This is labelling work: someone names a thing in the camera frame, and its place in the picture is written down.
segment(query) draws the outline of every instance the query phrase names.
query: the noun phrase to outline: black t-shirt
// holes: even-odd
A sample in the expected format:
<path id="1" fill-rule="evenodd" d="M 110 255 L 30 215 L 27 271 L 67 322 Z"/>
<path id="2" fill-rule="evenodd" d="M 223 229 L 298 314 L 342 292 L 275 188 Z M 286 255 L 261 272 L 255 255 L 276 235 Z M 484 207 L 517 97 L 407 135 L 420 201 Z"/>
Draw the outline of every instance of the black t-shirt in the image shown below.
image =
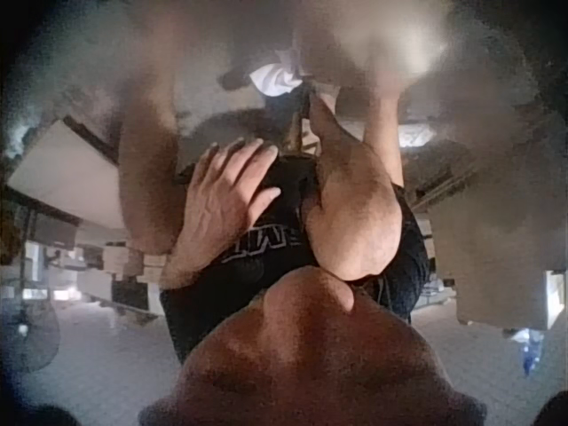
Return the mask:
<path id="1" fill-rule="evenodd" d="M 185 181 L 191 172 L 185 174 Z M 317 265 L 301 218 L 302 199 L 317 191 L 315 163 L 310 158 L 279 158 L 262 187 L 277 185 L 282 193 L 255 226 L 200 273 L 189 287 L 165 290 L 161 301 L 176 354 L 181 362 L 224 319 L 247 306 L 262 290 L 287 272 Z M 403 212 L 397 255 L 380 277 L 365 280 L 381 305 L 405 320 L 428 279 L 429 263 L 422 235 L 402 188 L 395 186 Z"/>

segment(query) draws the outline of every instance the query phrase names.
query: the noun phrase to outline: blue object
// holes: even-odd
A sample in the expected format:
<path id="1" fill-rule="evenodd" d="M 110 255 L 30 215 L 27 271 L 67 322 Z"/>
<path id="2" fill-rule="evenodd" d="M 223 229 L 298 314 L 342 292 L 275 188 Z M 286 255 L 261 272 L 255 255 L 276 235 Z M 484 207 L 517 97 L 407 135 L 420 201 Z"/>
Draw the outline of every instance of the blue object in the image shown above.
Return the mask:
<path id="1" fill-rule="evenodd" d="M 529 329 L 529 339 L 523 343 L 523 370 L 525 371 L 525 377 L 528 377 L 539 364 L 542 356 L 543 341 L 544 333 Z"/>

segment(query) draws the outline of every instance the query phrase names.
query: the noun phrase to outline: white tile floor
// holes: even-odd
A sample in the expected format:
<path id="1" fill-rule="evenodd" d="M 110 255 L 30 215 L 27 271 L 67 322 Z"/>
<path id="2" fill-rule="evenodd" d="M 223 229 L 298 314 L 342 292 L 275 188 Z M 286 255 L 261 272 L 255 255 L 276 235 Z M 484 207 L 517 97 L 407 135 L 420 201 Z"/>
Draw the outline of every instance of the white tile floor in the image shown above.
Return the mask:
<path id="1" fill-rule="evenodd" d="M 96 304 L 58 310 L 57 357 L 20 378 L 30 402 L 63 406 L 83 426 L 130 426 L 142 407 L 170 390 L 179 367 L 163 319 L 111 330 L 109 311 Z M 488 426 L 530 425 L 544 402 L 566 388 L 565 316 L 548 333 L 542 362 L 529 378 L 518 345 L 494 328 L 459 325 L 454 302 L 415 312 L 413 323 L 454 385 L 488 405 Z"/>

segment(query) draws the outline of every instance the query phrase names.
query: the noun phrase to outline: hairy arm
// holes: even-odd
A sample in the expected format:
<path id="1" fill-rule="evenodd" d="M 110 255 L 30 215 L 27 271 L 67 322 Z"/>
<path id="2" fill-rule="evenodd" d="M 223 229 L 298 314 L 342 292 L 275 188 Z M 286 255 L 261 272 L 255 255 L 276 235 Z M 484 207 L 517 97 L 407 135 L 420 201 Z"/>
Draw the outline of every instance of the hairy arm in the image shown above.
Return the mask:
<path id="1" fill-rule="evenodd" d="M 342 280 L 378 275 L 397 251 L 402 226 L 389 173 L 316 97 L 310 116 L 322 151 L 319 194 L 304 201 L 303 217 L 316 259 Z"/>
<path id="2" fill-rule="evenodd" d="M 164 9 L 152 20 L 140 71 L 130 81 L 119 147 L 122 215 L 132 244 L 168 253 L 183 223 L 185 189 L 174 184 L 178 136 L 173 106 L 179 30 Z"/>

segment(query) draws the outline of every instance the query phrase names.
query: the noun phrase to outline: man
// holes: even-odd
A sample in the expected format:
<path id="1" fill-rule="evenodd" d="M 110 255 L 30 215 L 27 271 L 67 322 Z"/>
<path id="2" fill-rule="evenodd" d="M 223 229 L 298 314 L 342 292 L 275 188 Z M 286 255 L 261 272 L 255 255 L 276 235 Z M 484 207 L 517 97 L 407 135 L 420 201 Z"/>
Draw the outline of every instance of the man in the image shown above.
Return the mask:
<path id="1" fill-rule="evenodd" d="M 203 154 L 185 188 L 173 58 L 156 57 L 126 114 L 121 198 L 133 243 L 170 253 L 162 304 L 183 367 L 141 423 L 480 424 L 402 320 L 428 261 L 401 196 L 398 89 L 371 90 L 362 143 L 312 96 L 317 160 L 238 140 Z M 358 286 L 377 276 L 389 285 Z"/>

